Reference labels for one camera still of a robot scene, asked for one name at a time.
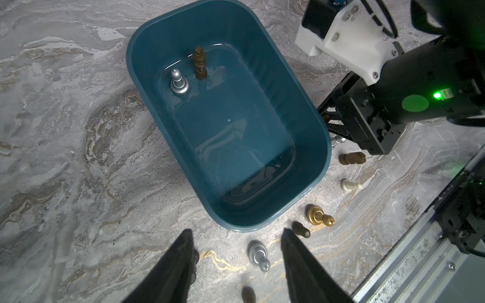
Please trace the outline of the cream chess piece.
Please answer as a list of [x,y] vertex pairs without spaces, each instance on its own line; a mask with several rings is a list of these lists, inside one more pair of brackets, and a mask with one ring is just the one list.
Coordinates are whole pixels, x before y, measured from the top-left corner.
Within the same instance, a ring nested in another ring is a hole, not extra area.
[[352,192],[356,190],[361,190],[364,188],[364,186],[361,183],[353,182],[348,179],[343,179],[341,181],[341,188],[345,192]]

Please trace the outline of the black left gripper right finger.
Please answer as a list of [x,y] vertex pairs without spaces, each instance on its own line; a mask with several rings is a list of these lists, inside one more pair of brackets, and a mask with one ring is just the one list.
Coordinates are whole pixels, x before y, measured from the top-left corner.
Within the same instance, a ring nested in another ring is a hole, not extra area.
[[290,229],[284,229],[281,250],[291,302],[353,301]]

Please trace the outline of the dark bronze chess piece front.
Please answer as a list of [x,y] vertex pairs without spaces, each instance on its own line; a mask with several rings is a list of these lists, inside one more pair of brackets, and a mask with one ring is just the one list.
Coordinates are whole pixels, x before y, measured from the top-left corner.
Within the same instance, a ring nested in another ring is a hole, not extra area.
[[256,303],[255,291],[249,286],[243,287],[241,297],[244,303]]

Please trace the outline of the gold chess pawn right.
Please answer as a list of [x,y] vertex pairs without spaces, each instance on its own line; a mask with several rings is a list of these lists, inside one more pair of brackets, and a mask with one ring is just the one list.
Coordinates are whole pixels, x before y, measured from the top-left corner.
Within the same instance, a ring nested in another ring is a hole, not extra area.
[[333,227],[335,225],[335,219],[331,215],[326,214],[317,205],[309,205],[306,209],[306,216],[313,225],[324,225],[327,227]]

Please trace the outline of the teal plastic storage box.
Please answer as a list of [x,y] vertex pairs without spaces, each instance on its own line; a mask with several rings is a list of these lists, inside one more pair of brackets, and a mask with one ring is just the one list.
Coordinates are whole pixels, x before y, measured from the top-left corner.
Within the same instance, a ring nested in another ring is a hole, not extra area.
[[[206,54],[207,79],[193,53]],[[314,188],[330,134],[258,17],[239,1],[197,1],[137,29],[126,64],[150,114],[207,213],[252,232]],[[189,82],[171,90],[171,71]]]

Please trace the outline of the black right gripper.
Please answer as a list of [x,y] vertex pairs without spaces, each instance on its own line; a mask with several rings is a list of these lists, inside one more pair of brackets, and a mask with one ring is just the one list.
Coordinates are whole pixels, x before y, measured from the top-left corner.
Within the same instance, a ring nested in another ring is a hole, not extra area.
[[484,127],[484,51],[439,37],[385,63],[367,85],[348,73],[318,106],[329,132],[371,155],[391,152],[412,122]]

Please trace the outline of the bronze rook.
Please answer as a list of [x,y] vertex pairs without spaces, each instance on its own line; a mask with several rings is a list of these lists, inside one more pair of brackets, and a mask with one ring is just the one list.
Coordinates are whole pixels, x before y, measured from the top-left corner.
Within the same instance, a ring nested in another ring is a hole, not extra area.
[[196,78],[201,81],[206,80],[208,77],[206,69],[206,54],[201,46],[196,47],[193,53],[193,59],[195,63]]

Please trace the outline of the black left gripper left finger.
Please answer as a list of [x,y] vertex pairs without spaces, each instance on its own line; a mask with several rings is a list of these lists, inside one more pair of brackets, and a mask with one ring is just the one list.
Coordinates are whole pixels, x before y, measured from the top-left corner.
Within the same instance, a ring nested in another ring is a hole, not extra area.
[[194,275],[193,232],[185,229],[124,302],[186,302]]

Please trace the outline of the dark chess piece beside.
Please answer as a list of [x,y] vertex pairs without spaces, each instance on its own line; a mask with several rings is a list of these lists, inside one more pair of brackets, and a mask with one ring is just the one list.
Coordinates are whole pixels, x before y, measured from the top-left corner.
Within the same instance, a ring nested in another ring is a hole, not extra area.
[[199,262],[199,260],[200,260],[200,254],[196,249],[194,249],[191,257],[190,270],[189,270],[191,285],[194,284],[197,279],[197,263]]

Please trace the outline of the aluminium front rail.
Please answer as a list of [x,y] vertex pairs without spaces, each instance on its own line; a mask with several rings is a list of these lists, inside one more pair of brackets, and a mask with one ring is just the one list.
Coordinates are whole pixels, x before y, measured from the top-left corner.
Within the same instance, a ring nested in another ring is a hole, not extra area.
[[352,293],[354,302],[484,302],[484,148]]

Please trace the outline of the silver chess pawn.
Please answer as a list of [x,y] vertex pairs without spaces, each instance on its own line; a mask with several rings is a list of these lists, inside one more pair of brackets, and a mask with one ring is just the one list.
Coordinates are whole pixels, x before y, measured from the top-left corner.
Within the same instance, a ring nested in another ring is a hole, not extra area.
[[262,272],[266,273],[270,270],[271,264],[268,259],[268,251],[261,241],[253,240],[249,243],[248,257],[251,264],[259,267]]

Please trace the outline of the silver piece near gripper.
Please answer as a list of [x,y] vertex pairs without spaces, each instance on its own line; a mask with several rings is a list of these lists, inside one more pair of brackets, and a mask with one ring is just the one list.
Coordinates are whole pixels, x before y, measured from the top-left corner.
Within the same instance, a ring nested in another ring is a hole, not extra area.
[[345,137],[335,135],[335,136],[331,137],[331,146],[332,146],[332,148],[334,148],[335,146],[342,144],[342,143],[345,143],[346,141],[347,141],[347,139]]

